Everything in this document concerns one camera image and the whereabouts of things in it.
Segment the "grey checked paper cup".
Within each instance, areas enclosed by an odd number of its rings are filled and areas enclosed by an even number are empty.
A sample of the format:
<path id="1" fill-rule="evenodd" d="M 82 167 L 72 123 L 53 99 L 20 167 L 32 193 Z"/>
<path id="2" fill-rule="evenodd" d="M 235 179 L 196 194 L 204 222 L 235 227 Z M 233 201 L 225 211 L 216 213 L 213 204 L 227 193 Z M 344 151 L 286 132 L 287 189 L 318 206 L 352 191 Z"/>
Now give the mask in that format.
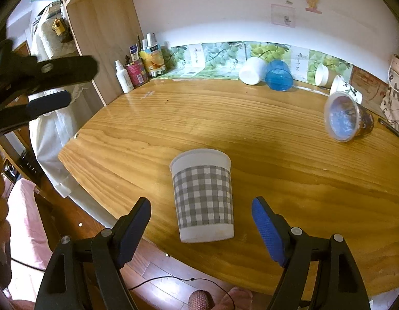
<path id="1" fill-rule="evenodd" d="M 183 243 L 206 243 L 235 236 L 231 160 L 214 149 L 194 149 L 169 165 L 179 236 Z"/>

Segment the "dark patterned paper cup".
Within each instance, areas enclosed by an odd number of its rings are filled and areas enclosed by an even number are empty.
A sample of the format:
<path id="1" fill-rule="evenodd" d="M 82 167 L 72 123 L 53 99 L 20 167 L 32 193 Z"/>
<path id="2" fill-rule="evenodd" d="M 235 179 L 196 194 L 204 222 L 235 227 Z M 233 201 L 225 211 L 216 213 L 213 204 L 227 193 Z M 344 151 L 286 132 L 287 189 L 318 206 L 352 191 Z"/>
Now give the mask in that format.
<path id="1" fill-rule="evenodd" d="M 345 92 L 330 95 L 324 107 L 325 129 L 334 140 L 348 142 L 369 134 L 374 118 Z"/>

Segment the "panda print paper cup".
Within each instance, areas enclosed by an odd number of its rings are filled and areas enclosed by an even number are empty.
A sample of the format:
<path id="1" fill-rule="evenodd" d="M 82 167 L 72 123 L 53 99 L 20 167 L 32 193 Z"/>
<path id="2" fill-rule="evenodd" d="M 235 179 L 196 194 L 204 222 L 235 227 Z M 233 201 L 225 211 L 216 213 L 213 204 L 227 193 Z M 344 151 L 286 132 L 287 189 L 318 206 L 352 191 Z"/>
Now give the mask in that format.
<path id="1" fill-rule="evenodd" d="M 347 83 L 342 76 L 335 76 L 330 87 L 330 95 L 336 92 L 343 92 L 349 95 L 357 104 L 362 104 L 363 95 L 354 86 Z"/>

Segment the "white plastic cup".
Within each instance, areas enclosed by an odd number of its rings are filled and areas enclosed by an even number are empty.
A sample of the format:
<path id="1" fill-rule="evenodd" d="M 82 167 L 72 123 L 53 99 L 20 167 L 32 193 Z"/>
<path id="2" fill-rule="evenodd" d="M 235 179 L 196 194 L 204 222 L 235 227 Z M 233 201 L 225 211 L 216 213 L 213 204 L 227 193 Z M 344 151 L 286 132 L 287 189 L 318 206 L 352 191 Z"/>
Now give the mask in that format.
<path id="1" fill-rule="evenodd" d="M 239 72 L 240 81 L 255 86 L 265 80 L 267 63 L 259 57 L 250 57 Z"/>

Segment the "brown white paper cup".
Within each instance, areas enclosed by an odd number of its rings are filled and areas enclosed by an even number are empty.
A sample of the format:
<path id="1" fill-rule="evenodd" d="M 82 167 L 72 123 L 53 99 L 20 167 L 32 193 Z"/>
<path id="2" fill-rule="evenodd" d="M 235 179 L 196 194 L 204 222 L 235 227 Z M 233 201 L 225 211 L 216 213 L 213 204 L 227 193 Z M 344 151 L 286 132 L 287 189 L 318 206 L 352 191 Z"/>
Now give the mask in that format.
<path id="1" fill-rule="evenodd" d="M 324 64 L 319 64 L 314 76 L 315 85 L 323 88 L 331 88 L 332 82 L 337 75 L 336 71 L 329 69 Z"/>

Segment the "blue plastic cup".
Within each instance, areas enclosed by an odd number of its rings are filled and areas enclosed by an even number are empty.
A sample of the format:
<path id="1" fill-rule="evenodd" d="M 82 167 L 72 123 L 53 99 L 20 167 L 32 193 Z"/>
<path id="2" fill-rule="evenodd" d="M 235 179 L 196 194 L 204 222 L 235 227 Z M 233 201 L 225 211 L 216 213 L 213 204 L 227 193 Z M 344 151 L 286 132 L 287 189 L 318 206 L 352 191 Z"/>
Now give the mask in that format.
<path id="1" fill-rule="evenodd" d="M 288 91 L 293 87 L 293 76 L 286 62 L 275 59 L 267 65 L 265 82 L 270 89 L 276 91 Z"/>

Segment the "white small bottle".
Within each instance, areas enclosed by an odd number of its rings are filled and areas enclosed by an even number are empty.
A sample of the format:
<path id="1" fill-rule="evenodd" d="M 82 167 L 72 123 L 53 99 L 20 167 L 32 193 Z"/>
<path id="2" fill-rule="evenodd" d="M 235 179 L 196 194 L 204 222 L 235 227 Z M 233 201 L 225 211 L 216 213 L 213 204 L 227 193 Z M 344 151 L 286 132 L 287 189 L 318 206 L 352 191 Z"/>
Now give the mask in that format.
<path id="1" fill-rule="evenodd" d="M 120 60 L 116 60 L 115 64 L 118 82 L 120 83 L 123 92 L 127 94 L 134 89 L 131 78 L 127 72 L 127 69 L 123 66 Z"/>

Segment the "wooden bookshelf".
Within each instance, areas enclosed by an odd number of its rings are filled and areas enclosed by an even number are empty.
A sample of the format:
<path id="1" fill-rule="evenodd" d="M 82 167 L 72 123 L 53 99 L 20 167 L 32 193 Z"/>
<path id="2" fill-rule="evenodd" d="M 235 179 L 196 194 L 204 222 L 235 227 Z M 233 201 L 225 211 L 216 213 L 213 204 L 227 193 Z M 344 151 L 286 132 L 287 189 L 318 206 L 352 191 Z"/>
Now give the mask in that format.
<path id="1" fill-rule="evenodd" d="M 91 55 L 99 65 L 92 80 L 103 105 L 123 91 L 114 63 L 142 36 L 133 0 L 62 0 L 81 55 Z"/>

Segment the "red can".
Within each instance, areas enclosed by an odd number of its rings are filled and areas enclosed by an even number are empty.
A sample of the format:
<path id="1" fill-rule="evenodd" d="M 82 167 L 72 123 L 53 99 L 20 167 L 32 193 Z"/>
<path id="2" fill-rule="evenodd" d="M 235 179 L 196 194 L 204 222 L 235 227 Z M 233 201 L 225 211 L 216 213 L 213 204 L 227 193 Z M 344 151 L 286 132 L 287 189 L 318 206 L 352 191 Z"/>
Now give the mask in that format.
<path id="1" fill-rule="evenodd" d="M 148 82 L 148 74 L 141 58 L 125 66 L 135 88 Z"/>

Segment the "yellow juice carton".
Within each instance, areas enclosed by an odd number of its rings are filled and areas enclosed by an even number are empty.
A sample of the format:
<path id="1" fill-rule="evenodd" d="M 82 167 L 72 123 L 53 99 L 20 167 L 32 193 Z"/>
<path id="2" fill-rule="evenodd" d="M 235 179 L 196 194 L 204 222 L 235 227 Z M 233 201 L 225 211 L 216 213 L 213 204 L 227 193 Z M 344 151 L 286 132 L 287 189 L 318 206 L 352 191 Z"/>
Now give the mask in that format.
<path id="1" fill-rule="evenodd" d="M 142 40 L 142 49 L 139 51 L 139 55 L 147 73 L 151 77 L 164 74 L 164 57 L 154 33 L 147 33 L 146 37 Z"/>

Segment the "black pen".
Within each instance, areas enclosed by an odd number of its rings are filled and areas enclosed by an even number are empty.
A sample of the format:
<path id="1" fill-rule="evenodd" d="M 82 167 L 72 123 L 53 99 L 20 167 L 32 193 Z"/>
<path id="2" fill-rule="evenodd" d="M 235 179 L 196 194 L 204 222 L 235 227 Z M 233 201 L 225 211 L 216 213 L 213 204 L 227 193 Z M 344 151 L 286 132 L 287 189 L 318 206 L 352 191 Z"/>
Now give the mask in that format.
<path id="1" fill-rule="evenodd" d="M 386 129 L 388 129 L 388 131 L 390 131 L 391 133 L 395 134 L 395 136 L 397 136 L 397 138 L 399 138 L 399 131 L 397 131 L 395 128 L 390 126 L 390 124 L 388 124 L 388 122 L 386 122 L 382 118 L 378 118 L 378 122 L 379 122 L 379 124 L 384 126 Z"/>

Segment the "printed canvas bag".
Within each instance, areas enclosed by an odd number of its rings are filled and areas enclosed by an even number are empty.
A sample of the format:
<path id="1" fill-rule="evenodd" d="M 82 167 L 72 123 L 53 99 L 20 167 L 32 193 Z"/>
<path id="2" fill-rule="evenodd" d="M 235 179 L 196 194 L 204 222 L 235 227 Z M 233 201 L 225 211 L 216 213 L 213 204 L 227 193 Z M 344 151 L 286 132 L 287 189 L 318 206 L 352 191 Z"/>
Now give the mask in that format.
<path id="1" fill-rule="evenodd" d="M 380 105 L 388 124 L 399 132 L 399 57 L 394 55 L 388 69 L 388 88 Z"/>

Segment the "brown cardboard sheet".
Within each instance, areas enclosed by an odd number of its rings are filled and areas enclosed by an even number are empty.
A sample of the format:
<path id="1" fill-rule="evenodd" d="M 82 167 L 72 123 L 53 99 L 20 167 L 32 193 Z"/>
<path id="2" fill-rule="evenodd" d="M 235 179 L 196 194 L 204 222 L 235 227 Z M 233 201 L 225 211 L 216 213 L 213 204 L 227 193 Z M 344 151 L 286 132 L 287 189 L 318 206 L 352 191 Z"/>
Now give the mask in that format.
<path id="1" fill-rule="evenodd" d="M 349 83 L 363 96 L 361 101 L 363 107 L 376 115 L 384 116 L 380 107 L 388 89 L 384 81 L 366 70 L 353 66 Z"/>

